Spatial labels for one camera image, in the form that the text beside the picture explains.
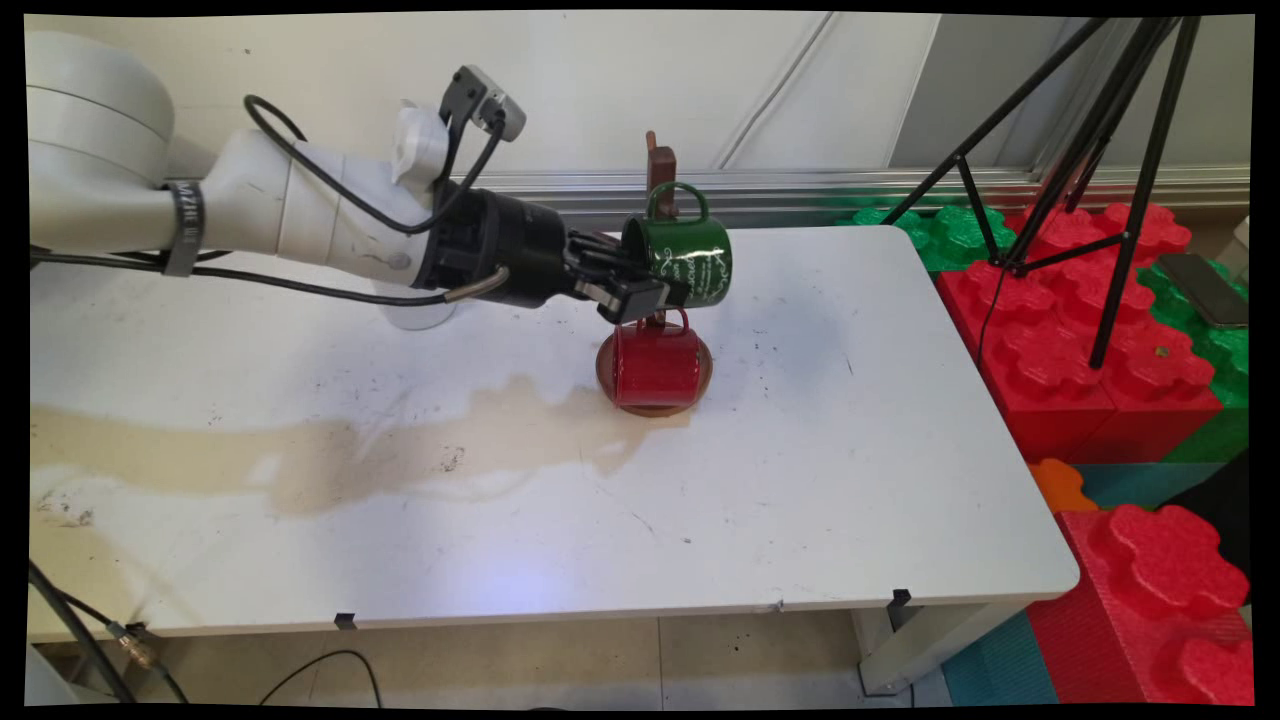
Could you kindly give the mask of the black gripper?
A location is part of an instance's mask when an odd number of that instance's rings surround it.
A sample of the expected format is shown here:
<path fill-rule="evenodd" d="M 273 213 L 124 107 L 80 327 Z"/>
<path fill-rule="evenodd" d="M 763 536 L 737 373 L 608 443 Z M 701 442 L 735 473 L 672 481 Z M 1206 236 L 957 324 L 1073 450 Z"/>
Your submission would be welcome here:
<path fill-rule="evenodd" d="M 509 272 L 506 282 L 480 300 L 534 309 L 558 295 L 584 296 L 611 324 L 682 307 L 691 293 L 685 281 L 652 275 L 636 245 L 599 232 L 568 229 L 567 270 L 566 240 L 557 211 L 488 190 L 466 190 L 428 232 L 412 287 L 456 290 L 503 266 Z"/>

